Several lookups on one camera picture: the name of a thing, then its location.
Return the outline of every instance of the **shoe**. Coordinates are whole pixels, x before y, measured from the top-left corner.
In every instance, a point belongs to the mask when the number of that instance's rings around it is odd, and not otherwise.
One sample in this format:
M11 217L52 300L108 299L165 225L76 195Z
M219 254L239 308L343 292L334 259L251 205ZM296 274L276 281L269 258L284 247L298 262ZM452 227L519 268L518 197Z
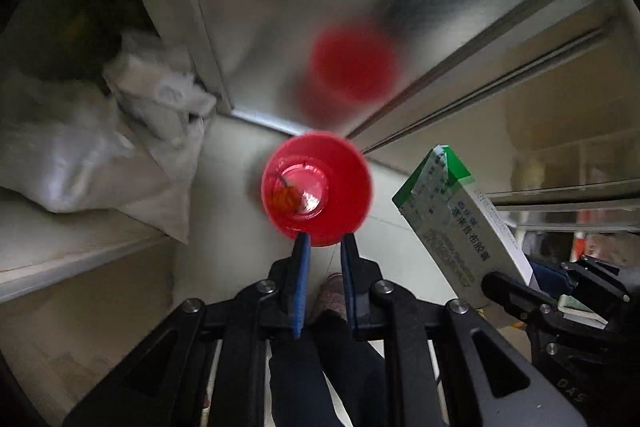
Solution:
M315 322L322 312L331 310L347 320L347 306L344 302L344 283L341 273L332 273L320 286L320 294L309 317L309 322Z

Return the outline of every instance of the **leg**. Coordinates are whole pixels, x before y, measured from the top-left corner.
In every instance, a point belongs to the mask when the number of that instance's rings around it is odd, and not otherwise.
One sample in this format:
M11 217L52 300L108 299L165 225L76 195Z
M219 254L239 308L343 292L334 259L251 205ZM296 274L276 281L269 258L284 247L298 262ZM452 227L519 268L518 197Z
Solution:
M269 369L277 427L343 427L308 331L297 341L272 341Z
M340 396L353 427L386 426L385 360L357 342L347 325L342 276L326 280L316 304L314 336L322 368Z

